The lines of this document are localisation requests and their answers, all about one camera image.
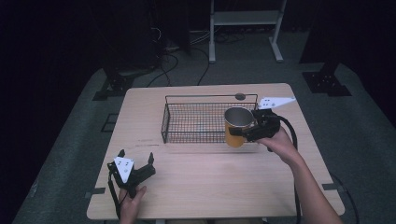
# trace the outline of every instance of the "hand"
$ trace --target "hand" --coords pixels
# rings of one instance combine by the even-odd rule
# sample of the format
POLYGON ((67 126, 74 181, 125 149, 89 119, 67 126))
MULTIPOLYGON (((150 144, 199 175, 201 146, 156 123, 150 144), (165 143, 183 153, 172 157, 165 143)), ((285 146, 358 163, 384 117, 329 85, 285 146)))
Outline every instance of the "hand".
POLYGON ((131 198, 126 189, 120 189, 120 224, 133 224, 139 213, 140 202, 145 195, 147 187, 136 187, 136 195, 131 198))
POLYGON ((283 127, 272 138, 262 138, 256 142, 271 148, 288 165, 302 158, 283 127))

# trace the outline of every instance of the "black cable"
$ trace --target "black cable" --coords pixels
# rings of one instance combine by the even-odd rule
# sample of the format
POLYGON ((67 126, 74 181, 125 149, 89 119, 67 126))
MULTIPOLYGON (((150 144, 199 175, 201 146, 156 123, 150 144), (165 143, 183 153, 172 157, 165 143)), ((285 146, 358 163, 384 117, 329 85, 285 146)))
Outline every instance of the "black cable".
POLYGON ((356 207, 355 201, 353 201, 352 199, 352 195, 350 195, 349 191, 347 190, 346 187, 344 187, 344 183, 334 174, 332 174, 332 172, 330 172, 330 175, 337 180, 337 182, 341 185, 341 187, 343 188, 343 190, 346 192, 347 197, 350 200, 350 203, 352 204, 353 207, 353 211, 355 212, 355 218, 356 218, 356 224, 359 224, 361 221, 359 219, 359 213, 358 213, 358 208, 356 207))
MULTIPOLYGON (((290 122, 287 119, 280 117, 280 116, 278 116, 278 117, 280 120, 282 120, 286 124, 286 126, 288 126, 288 128, 290 130, 290 134, 291 134, 291 141, 292 141, 294 147, 296 148, 296 150, 298 150, 298 148, 297 148, 297 134, 294 131, 294 128, 291 126, 290 122)), ((298 193, 297 193, 297 189, 296 189, 295 185, 294 185, 294 201, 296 204, 296 213, 297 213, 296 223, 299 224, 301 222, 301 206, 300 206, 300 199, 298 197, 298 193)))
POLYGON ((166 85, 167 87, 171 87, 171 78, 168 76, 167 72, 163 70, 163 67, 161 66, 161 70, 163 71, 163 74, 166 76, 166 80, 168 81, 168 84, 166 85))
POLYGON ((206 69, 205 69, 205 71, 204 71, 204 73, 201 75, 201 77, 200 77, 200 79, 199 79, 199 81, 198 81, 198 83, 197 83, 197 86, 199 86, 200 84, 201 84, 201 81, 202 81, 202 79, 204 78, 204 76, 206 75, 206 73, 207 73, 207 70, 209 69, 209 65, 210 65, 210 62, 209 62, 209 56, 207 55, 207 53, 206 52, 204 52, 203 50, 201 50, 201 49, 197 49, 197 48, 191 48, 191 49, 196 49, 196 50, 199 50, 199 51, 201 51, 205 56, 206 56, 206 58, 207 58, 207 66, 206 66, 206 69))
POLYGON ((117 217, 120 219, 120 212, 121 212, 120 204, 119 204, 119 200, 118 200, 118 197, 117 197, 117 193, 114 190, 113 181, 111 180, 111 175, 112 174, 113 174, 113 171, 109 171, 107 184, 108 184, 108 187, 110 189, 110 193, 111 193, 111 197, 113 198, 114 205, 116 206, 117 217))
POLYGON ((124 196, 123 199, 121 200, 120 206, 122 205, 123 201, 125 201, 127 195, 128 195, 128 191, 126 191, 125 196, 124 196))
POLYGON ((161 74, 159 74, 159 75, 156 76, 154 79, 152 79, 152 80, 150 81, 150 83, 146 86, 146 88, 149 87, 149 86, 151 85, 151 83, 153 83, 157 78, 159 78, 159 77, 161 77, 161 76, 163 76, 163 75, 166 75, 166 76, 168 77, 168 85, 170 84, 170 79, 169 79, 169 76, 167 75, 167 73, 170 72, 170 71, 172 71, 173 69, 175 69, 175 68, 177 67, 177 65, 178 65, 178 58, 177 58, 176 56, 172 55, 172 54, 166 54, 166 55, 167 55, 167 56, 171 56, 171 57, 173 57, 173 58, 176 60, 175 65, 173 65, 169 70, 163 71, 161 74))

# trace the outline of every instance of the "controller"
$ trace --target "controller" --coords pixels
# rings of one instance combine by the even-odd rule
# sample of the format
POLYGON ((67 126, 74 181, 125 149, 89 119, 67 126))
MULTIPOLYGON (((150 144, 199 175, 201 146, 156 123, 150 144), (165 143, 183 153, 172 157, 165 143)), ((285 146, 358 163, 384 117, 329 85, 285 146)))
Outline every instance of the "controller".
POLYGON ((230 135, 243 136, 249 142, 254 142, 265 137, 273 137, 280 129, 280 117, 271 109, 251 111, 257 124, 247 129, 230 127, 230 135))
POLYGON ((125 151, 122 149, 114 161, 107 164, 107 168, 110 174, 114 175, 119 188, 126 189, 129 196, 134 198, 136 187, 152 175, 155 175, 155 168, 152 165, 154 163, 154 156, 151 152, 148 158, 148 164, 138 170, 134 169, 134 161, 126 159, 124 156, 125 151))

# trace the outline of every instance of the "black wire basket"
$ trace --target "black wire basket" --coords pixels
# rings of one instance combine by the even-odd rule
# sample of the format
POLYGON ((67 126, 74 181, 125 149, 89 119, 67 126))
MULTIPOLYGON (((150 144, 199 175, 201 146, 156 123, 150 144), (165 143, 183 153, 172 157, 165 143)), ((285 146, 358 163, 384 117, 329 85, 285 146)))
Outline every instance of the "black wire basket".
POLYGON ((161 129, 163 142, 224 143, 224 112, 234 106, 254 110, 257 108, 257 98, 257 94, 242 93, 165 96, 161 129))

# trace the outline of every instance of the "metal mug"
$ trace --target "metal mug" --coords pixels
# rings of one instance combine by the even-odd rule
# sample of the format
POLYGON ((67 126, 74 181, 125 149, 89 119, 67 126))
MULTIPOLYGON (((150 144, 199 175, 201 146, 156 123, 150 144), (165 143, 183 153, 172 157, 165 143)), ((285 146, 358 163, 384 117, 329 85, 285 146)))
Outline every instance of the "metal mug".
POLYGON ((225 142, 230 147, 241 147, 245 143, 243 136, 230 135, 229 128, 248 128, 254 121, 250 110, 242 106, 234 106, 227 109, 224 113, 225 118, 225 142))

